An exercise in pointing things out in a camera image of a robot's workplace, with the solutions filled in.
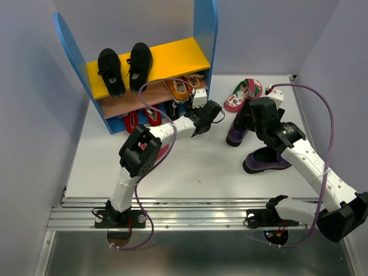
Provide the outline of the black white high-top sneaker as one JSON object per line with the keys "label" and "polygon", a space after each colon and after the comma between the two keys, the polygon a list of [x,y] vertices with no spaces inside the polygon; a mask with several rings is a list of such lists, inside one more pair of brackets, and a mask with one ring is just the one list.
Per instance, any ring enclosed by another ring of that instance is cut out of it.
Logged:
{"label": "black white high-top sneaker", "polygon": [[165,108],[166,114],[173,121],[179,118],[179,107],[178,107],[178,104],[174,100],[166,101],[164,103],[164,108]]}

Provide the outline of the pink patterned sandal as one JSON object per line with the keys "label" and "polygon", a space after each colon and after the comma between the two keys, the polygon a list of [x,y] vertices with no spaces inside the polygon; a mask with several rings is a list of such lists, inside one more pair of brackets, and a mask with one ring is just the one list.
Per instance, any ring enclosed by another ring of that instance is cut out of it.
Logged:
{"label": "pink patterned sandal", "polygon": [[225,110],[238,112],[247,99],[257,99],[262,95],[262,85],[256,79],[247,78],[235,87],[232,95],[224,102]]}
{"label": "pink patterned sandal", "polygon": [[162,157],[164,157],[164,155],[166,154],[167,150],[169,149],[170,145],[167,144],[165,145],[164,147],[162,147],[160,150],[159,150],[159,153],[158,153],[158,156],[156,158],[156,161],[160,161]]}

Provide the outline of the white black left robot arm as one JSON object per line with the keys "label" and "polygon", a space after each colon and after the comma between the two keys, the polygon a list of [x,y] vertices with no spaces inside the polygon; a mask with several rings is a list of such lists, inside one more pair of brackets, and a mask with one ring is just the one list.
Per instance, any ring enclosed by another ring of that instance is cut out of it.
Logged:
{"label": "white black left robot arm", "polygon": [[210,100],[203,107],[185,113],[173,122],[147,128],[140,124],[129,135],[121,149],[120,175],[112,196],[104,208],[93,212],[94,227],[145,228],[148,216],[143,210],[132,209],[132,199],[139,180],[159,163],[159,152],[180,139],[201,135],[210,130],[222,107]]}

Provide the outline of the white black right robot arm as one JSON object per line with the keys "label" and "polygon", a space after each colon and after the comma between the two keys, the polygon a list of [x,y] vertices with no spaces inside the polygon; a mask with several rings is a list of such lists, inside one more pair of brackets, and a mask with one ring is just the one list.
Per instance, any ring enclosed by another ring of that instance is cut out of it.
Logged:
{"label": "white black right robot arm", "polygon": [[312,225],[330,241],[339,242],[367,219],[367,193],[346,184],[318,156],[305,133],[282,122],[284,110],[269,97],[247,99],[237,116],[259,140],[290,163],[319,195],[318,204],[279,195],[254,213],[250,228],[278,226],[281,221]]}

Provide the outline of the purple shoe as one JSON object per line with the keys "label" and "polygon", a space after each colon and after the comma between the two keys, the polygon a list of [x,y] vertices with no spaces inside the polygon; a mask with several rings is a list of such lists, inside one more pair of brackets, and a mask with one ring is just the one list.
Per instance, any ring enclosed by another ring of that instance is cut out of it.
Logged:
{"label": "purple shoe", "polygon": [[267,170],[284,170],[292,165],[270,147],[257,149],[247,155],[243,161],[243,170],[248,174],[262,173]]}
{"label": "purple shoe", "polygon": [[232,121],[232,124],[228,130],[225,141],[231,147],[238,147],[239,145],[241,145],[243,138],[248,133],[248,129],[235,129],[234,120]]}

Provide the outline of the purple shoe lower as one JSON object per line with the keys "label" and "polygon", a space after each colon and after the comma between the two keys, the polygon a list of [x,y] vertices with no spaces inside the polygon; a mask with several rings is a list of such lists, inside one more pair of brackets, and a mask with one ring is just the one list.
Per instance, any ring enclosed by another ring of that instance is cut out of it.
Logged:
{"label": "purple shoe lower", "polygon": [[262,173],[267,170],[284,170],[292,165],[270,147],[257,149],[247,155],[243,161],[243,170],[248,174]]}

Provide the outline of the blue yellow shoe shelf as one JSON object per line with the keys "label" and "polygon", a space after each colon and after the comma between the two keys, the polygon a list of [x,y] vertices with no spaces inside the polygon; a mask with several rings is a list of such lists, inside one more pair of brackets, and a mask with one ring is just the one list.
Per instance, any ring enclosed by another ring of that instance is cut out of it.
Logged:
{"label": "blue yellow shoe shelf", "polygon": [[[204,75],[202,83],[210,85],[219,23],[216,1],[194,1],[193,16],[192,37],[150,48],[153,66],[149,79],[154,83],[143,92],[143,98],[149,104],[172,100],[170,91],[162,82],[163,78],[201,73]],[[97,62],[85,61],[63,16],[56,12],[53,20],[66,56],[109,133],[125,131],[120,116],[131,111],[137,111],[140,123],[146,124],[148,119],[139,96],[128,90],[120,98],[110,97],[102,78],[97,74]]]}

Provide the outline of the black sneaker on top shelf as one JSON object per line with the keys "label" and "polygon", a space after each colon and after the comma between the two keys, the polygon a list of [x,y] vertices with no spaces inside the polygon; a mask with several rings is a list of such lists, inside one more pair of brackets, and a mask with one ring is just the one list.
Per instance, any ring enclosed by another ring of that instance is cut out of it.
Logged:
{"label": "black sneaker on top shelf", "polygon": [[147,83],[153,65],[153,57],[148,45],[142,42],[136,43],[126,62],[129,64],[129,88],[137,94]]}

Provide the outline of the yellow sneaker left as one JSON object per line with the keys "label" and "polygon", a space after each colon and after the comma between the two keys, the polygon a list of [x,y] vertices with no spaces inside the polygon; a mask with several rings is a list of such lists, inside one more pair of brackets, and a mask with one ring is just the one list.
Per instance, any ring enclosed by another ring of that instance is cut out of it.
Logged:
{"label": "yellow sneaker left", "polygon": [[189,99],[189,92],[183,82],[179,80],[166,80],[164,82],[176,103],[182,104]]}

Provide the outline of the yellow sneaker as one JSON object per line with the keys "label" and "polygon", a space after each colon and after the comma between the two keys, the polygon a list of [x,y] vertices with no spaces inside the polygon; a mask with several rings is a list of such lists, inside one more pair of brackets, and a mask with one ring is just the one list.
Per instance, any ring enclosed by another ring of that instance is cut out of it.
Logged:
{"label": "yellow sneaker", "polygon": [[194,89],[200,89],[202,88],[201,80],[204,76],[200,74],[189,74],[183,76],[183,80],[189,83],[186,85],[187,90],[190,94],[192,94],[192,91]]}
{"label": "yellow sneaker", "polygon": [[166,80],[164,82],[176,103],[182,104],[189,99],[189,92],[183,82],[179,80]]}

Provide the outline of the yellow sneaker right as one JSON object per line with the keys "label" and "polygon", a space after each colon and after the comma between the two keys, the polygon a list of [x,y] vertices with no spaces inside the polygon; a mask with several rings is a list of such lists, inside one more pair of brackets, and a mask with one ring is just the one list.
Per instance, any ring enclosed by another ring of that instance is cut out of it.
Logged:
{"label": "yellow sneaker right", "polygon": [[194,89],[200,89],[202,88],[201,80],[204,76],[200,74],[189,74],[183,76],[183,80],[189,83],[186,85],[187,90],[190,94],[192,94],[192,91]]}

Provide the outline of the red sneaker right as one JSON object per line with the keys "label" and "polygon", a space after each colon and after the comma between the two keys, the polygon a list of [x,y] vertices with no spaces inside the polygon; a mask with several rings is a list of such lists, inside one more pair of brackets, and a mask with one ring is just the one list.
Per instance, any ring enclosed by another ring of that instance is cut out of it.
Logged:
{"label": "red sneaker right", "polygon": [[162,124],[162,117],[159,112],[151,108],[145,108],[144,113],[147,117],[148,123],[152,127],[157,127]]}

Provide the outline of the red sneaker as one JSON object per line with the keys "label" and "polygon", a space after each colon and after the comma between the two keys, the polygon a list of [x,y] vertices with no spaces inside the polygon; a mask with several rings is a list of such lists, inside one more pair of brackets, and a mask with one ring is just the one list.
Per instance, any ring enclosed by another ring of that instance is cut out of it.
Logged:
{"label": "red sneaker", "polygon": [[129,113],[124,113],[119,115],[118,118],[123,120],[126,131],[131,134],[135,127],[139,125],[139,120],[137,116],[137,111],[132,111]]}
{"label": "red sneaker", "polygon": [[162,117],[159,112],[151,108],[145,108],[144,113],[147,117],[148,123],[152,127],[157,127],[162,124]]}

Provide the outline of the red sneaker left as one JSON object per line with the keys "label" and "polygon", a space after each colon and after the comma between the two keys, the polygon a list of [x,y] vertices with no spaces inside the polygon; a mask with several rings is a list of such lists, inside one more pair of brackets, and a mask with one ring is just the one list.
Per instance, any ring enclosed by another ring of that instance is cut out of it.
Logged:
{"label": "red sneaker left", "polygon": [[129,113],[124,113],[119,115],[118,118],[123,120],[126,131],[131,134],[135,127],[139,125],[139,120],[137,116],[137,111],[132,111]]}

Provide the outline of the black sneaker far left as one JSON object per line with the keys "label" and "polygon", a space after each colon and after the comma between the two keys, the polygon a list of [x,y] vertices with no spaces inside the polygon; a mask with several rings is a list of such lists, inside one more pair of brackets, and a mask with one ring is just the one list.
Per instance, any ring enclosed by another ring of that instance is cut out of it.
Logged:
{"label": "black sneaker far left", "polygon": [[101,76],[109,95],[113,98],[122,97],[125,85],[121,75],[121,62],[112,49],[103,49],[98,56],[98,75]]}

